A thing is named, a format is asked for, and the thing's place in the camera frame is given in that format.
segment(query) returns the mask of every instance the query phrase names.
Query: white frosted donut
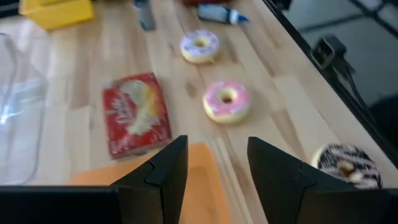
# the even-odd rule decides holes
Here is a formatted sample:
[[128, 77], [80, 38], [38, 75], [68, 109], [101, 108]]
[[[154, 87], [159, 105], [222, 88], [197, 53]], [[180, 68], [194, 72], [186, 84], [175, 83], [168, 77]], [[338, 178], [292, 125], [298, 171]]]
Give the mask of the white frosted donut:
[[203, 106], [213, 121], [232, 124], [248, 114], [250, 96], [245, 87], [237, 82], [216, 82], [208, 87], [203, 96]]
[[381, 175], [375, 163], [355, 146], [323, 146], [313, 156], [311, 165], [359, 189], [382, 188]]
[[218, 37], [208, 30], [196, 30], [187, 34], [180, 43], [183, 57], [191, 63], [214, 62], [220, 49]]

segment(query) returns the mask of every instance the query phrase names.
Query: chocolate frosted donut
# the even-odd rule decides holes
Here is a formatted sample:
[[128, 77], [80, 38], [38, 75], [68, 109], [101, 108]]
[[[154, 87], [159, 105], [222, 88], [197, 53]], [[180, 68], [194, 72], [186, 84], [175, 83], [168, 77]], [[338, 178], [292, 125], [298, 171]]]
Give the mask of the chocolate frosted donut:
[[355, 146], [324, 146], [317, 151], [311, 165], [359, 189], [382, 188], [381, 175], [375, 163]]

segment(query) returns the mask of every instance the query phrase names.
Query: yellow box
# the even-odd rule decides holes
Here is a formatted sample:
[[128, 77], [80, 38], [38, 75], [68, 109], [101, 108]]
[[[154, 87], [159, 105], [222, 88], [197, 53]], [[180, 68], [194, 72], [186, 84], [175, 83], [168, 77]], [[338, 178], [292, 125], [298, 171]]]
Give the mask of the yellow box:
[[41, 5], [45, 6], [45, 5], [64, 2], [64, 1], [68, 1], [68, 0], [38, 0], [38, 1]]
[[41, 5], [40, 0], [21, 0], [19, 13], [41, 28], [52, 30], [94, 18], [90, 0], [69, 0]]

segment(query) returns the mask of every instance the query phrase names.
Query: wooden countertop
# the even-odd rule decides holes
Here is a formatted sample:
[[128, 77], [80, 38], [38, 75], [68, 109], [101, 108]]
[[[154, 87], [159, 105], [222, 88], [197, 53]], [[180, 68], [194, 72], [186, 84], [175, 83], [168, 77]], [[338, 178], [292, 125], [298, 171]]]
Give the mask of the wooden countertop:
[[[40, 163], [33, 184], [62, 184], [72, 175], [115, 163], [106, 144], [104, 83], [153, 71], [163, 88], [174, 136], [226, 149], [253, 223], [265, 216], [249, 173], [246, 144], [258, 136], [304, 161], [328, 142], [363, 147], [386, 187], [398, 172], [261, 0], [235, 0], [250, 18], [242, 26], [200, 22], [179, 0], [153, 0], [157, 30], [144, 32], [130, 1], [95, 3], [93, 21], [46, 34], [23, 17], [0, 20], [0, 32], [49, 81]], [[184, 33], [205, 28], [222, 41], [213, 65], [184, 61]], [[250, 116], [235, 126], [206, 117], [202, 94], [210, 83], [233, 79], [249, 88]]]

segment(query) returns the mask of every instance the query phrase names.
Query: metal edge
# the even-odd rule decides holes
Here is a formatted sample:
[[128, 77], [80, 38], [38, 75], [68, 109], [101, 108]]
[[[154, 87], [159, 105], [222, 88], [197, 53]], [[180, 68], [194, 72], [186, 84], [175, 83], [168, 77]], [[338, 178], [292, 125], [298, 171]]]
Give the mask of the metal edge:
[[0, 18], [18, 15], [19, 2], [0, 6]]
[[314, 67], [319, 71], [319, 73], [324, 77], [324, 79], [329, 83], [332, 89], [337, 93], [340, 99], [348, 107], [348, 109], [354, 114], [356, 119], [362, 124], [365, 130], [373, 138], [373, 140], [379, 145], [385, 155], [389, 160], [398, 168], [398, 149], [396, 149], [387, 139], [385, 139], [381, 133], [377, 130], [375, 125], [367, 118], [366, 113], [361, 109], [359, 103], [351, 96], [348, 90], [337, 80], [333, 79], [332, 70], [321, 70], [316, 66], [316, 61], [311, 57], [311, 46], [305, 41], [301, 34], [296, 30], [296, 28], [289, 22], [289, 20], [281, 13], [272, 0], [262, 0], [264, 4], [269, 8], [277, 20], [282, 24], [284, 29], [289, 33], [291, 38], [296, 42], [296, 44], [301, 48], [303, 53], [312, 62]]

